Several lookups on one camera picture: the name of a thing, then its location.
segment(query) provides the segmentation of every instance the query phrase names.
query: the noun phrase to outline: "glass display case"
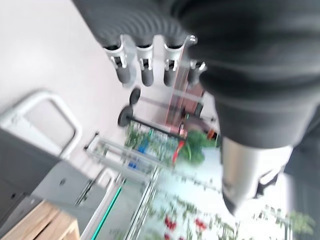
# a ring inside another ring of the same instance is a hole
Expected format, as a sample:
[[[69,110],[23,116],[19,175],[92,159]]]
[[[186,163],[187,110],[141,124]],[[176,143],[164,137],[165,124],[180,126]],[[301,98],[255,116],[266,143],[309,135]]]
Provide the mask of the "glass display case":
[[[154,138],[171,141],[162,135]],[[171,141],[169,145],[174,149],[177,143]],[[165,157],[157,156],[152,146],[141,149],[139,144],[131,148],[96,135],[86,152],[119,171],[123,178],[92,239],[292,239],[286,219],[272,207],[241,221],[229,214],[220,190],[222,167],[218,148],[204,148],[205,158],[199,164],[171,164]]]

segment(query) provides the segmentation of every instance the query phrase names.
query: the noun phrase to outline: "red flower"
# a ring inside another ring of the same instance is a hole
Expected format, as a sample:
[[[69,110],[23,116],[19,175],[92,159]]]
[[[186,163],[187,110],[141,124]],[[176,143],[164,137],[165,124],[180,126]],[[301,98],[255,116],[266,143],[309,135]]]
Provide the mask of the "red flower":
[[[195,225],[201,230],[205,230],[207,228],[206,224],[203,221],[199,220],[199,218],[195,220]]]
[[[165,233],[165,234],[164,234],[164,239],[165,239],[165,240],[170,240],[170,236],[169,236],[168,233]]]

